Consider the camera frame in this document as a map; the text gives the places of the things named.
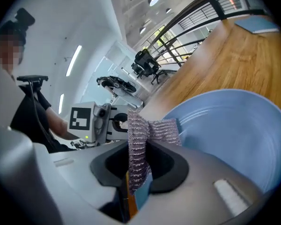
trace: desk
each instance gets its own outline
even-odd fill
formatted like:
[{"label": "desk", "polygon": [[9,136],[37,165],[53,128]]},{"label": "desk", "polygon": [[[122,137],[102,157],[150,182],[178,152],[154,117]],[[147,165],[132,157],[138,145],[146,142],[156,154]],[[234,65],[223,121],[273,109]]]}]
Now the desk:
[{"label": "desk", "polygon": [[281,32],[251,34],[226,19],[141,111],[159,120],[198,94],[224,88],[244,89],[270,99],[281,109]]}]

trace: person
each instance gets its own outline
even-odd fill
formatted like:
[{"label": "person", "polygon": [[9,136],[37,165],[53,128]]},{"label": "person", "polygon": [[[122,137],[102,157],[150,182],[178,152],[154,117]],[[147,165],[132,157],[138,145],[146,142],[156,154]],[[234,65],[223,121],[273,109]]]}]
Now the person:
[{"label": "person", "polygon": [[126,92],[122,87],[116,88],[113,82],[108,77],[97,78],[97,84],[108,90],[115,98],[120,96],[125,102],[130,104],[134,108],[144,106],[144,102],[138,97]]},{"label": "person", "polygon": [[[15,27],[12,21],[0,27],[0,66],[14,81],[13,70],[21,64],[25,43],[26,32]],[[66,140],[78,139],[67,132],[67,122],[54,112],[43,94],[39,91],[36,99],[32,97],[28,88],[22,86],[20,88],[26,96],[16,110],[10,127],[27,135],[32,142],[45,145],[49,153],[75,150],[60,144],[50,133],[51,130],[55,135]],[[33,99],[40,123],[35,114]]]}]

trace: black cable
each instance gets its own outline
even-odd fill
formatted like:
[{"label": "black cable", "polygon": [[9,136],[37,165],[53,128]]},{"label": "black cable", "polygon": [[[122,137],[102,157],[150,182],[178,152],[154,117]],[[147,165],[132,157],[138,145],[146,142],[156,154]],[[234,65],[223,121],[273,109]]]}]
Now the black cable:
[{"label": "black cable", "polygon": [[37,106],[36,106],[36,102],[34,100],[34,95],[33,95],[33,89],[32,89],[32,82],[31,81],[28,81],[29,83],[29,86],[30,86],[30,92],[31,92],[31,95],[32,95],[32,102],[33,102],[33,107],[34,107],[34,113],[35,113],[35,117],[37,119],[37,123],[39,125],[39,127],[41,128],[46,140],[48,141],[48,143],[50,144],[51,148],[52,148],[52,151],[55,151],[55,148],[54,148],[54,145],[50,142],[50,138],[48,138],[48,134],[47,132],[45,131],[45,129],[43,128],[39,118],[38,118],[38,115],[37,115]]}]

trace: purple striped cloth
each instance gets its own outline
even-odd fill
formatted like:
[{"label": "purple striped cloth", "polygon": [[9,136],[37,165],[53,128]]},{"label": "purple striped cloth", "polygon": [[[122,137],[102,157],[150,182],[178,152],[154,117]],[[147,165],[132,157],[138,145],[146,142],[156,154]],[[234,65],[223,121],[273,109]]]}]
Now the purple striped cloth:
[{"label": "purple striped cloth", "polygon": [[176,119],[146,121],[138,112],[128,112],[129,191],[133,195],[151,173],[146,161],[147,139],[181,146]]}]

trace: metal railing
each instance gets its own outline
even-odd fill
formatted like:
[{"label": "metal railing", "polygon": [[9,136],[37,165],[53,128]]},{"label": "metal railing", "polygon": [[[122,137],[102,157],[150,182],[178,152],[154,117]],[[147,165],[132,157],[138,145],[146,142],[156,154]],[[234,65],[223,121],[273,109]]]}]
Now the metal railing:
[{"label": "metal railing", "polygon": [[[187,6],[181,13],[172,19],[156,38],[149,45],[148,49],[159,41],[162,45],[159,46],[159,53],[154,57],[160,65],[164,64],[178,64],[180,67],[186,60],[181,60],[182,56],[191,56],[192,52],[187,50],[183,54],[177,54],[178,48],[184,48],[188,45],[199,44],[205,38],[196,41],[191,41],[174,47],[173,44],[178,41],[182,35],[207,26],[216,21],[224,20],[238,15],[265,15],[263,9],[250,9],[248,0],[195,0],[192,4]],[[173,26],[178,24],[183,32],[179,33],[168,41],[163,41],[162,36],[166,34]]]}]

